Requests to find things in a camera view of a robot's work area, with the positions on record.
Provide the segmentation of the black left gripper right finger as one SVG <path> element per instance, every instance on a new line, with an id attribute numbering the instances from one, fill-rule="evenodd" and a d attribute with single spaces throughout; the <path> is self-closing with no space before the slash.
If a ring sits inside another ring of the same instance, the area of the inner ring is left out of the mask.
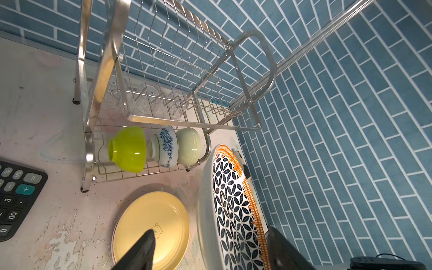
<path id="1" fill-rule="evenodd" d="M 269 227 L 265 235 L 272 270 L 315 269 L 275 227 Z"/>

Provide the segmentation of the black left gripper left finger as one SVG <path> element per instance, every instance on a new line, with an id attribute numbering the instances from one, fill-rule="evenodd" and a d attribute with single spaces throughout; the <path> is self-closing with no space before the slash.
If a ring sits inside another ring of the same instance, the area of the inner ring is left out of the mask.
<path id="1" fill-rule="evenodd" d="M 147 230 L 112 270 L 151 270 L 156 247 L 153 229 Z"/>

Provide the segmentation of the yellow plastic plate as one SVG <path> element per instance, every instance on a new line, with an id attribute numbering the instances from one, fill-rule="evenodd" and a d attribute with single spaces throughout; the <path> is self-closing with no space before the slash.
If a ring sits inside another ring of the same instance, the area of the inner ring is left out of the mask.
<path id="1" fill-rule="evenodd" d="M 153 269 L 176 269 L 189 244 L 189 218 L 181 201 L 163 191 L 142 195 L 121 215 L 112 237 L 113 261 L 119 262 L 148 230 L 155 236 Z"/>

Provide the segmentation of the white patterned large bowl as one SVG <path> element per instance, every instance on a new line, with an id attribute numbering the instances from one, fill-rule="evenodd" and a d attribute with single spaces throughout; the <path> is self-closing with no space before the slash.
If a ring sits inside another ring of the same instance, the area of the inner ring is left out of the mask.
<path id="1" fill-rule="evenodd" d="M 220 144 L 202 174 L 198 236 L 208 270 L 269 270 L 268 247 L 259 208 L 243 159 Z"/>

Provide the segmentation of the lime green small bowl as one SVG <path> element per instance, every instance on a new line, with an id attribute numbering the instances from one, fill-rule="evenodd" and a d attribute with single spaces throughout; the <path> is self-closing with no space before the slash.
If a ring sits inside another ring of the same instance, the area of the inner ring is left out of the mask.
<path id="1" fill-rule="evenodd" d="M 141 127 L 120 130 L 109 140 L 109 160 L 120 169 L 140 173 L 146 164 L 146 135 Z"/>

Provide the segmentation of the blue floral white bowl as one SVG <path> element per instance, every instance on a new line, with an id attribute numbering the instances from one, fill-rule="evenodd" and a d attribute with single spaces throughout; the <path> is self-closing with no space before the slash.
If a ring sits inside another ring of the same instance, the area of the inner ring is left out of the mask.
<path id="1" fill-rule="evenodd" d="M 172 126 L 158 129 L 147 143 L 148 157 L 164 168 L 174 168 L 178 160 L 178 141 Z"/>

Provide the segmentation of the pale green small bowl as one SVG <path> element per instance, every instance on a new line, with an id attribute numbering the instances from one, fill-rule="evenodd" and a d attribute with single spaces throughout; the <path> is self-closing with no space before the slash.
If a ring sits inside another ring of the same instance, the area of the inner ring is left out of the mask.
<path id="1" fill-rule="evenodd" d="M 201 154 L 200 136 L 193 128 L 183 128 L 176 132 L 178 142 L 178 163 L 190 167 L 196 164 Z"/>

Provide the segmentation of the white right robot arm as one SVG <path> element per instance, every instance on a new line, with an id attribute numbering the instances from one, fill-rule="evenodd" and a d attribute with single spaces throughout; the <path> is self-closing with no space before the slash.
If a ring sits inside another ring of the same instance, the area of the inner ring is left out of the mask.
<path id="1" fill-rule="evenodd" d="M 426 270 L 421 262 L 357 256 L 351 258 L 349 270 Z"/>

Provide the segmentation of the steel two-tier dish rack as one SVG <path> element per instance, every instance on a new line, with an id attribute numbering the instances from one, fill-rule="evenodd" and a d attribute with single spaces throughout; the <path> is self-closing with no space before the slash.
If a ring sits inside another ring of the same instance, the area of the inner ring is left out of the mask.
<path id="1" fill-rule="evenodd" d="M 217 129 L 258 131 L 262 128 L 249 88 L 277 64 L 265 36 L 258 30 L 228 40 L 178 1 L 106 1 L 107 22 L 93 77 L 86 74 L 93 1 L 83 1 L 79 22 L 73 102 L 82 108 L 84 175 L 81 191 L 94 183 L 164 173 L 148 160 L 140 173 L 126 172 L 108 160 L 108 141 L 117 131 L 139 126 L 147 133 L 160 127 L 201 129 L 205 163 L 210 135 Z M 185 94 L 180 120 L 135 115 L 126 98 L 128 88 L 158 83 Z M 241 124 L 243 113 L 255 118 Z"/>

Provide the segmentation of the black desk calculator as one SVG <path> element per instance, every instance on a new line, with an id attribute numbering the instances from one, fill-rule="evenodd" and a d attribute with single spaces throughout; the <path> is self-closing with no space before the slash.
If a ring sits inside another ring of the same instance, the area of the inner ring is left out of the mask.
<path id="1" fill-rule="evenodd" d="M 1 160 L 1 241 L 11 239 L 48 180 L 46 172 Z"/>

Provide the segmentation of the clear pink glass cup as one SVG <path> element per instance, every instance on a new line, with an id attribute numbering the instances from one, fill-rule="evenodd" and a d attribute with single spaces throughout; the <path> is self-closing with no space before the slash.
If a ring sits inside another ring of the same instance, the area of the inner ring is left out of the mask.
<path id="1" fill-rule="evenodd" d="M 152 82 L 141 83 L 135 90 L 124 85 L 128 106 L 135 115 L 180 120 L 186 111 L 185 94 L 180 90 Z"/>

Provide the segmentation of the aluminium corner frame post right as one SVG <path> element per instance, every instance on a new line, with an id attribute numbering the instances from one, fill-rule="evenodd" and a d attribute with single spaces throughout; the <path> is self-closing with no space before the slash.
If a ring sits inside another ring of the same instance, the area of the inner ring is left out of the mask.
<path id="1" fill-rule="evenodd" d="M 270 71 L 256 81 L 248 90 L 251 94 L 252 101 L 256 102 L 272 88 L 276 78 L 292 64 L 297 62 L 304 55 L 309 53 L 317 45 L 319 45 L 326 38 L 335 33 L 345 23 L 357 16 L 365 8 L 373 3 L 372 0 L 355 1 L 346 10 L 338 14 L 332 19 L 325 27 L 316 32 L 310 37 L 303 45 L 296 48 L 286 59 L 280 61 L 278 64 L 271 66 Z"/>

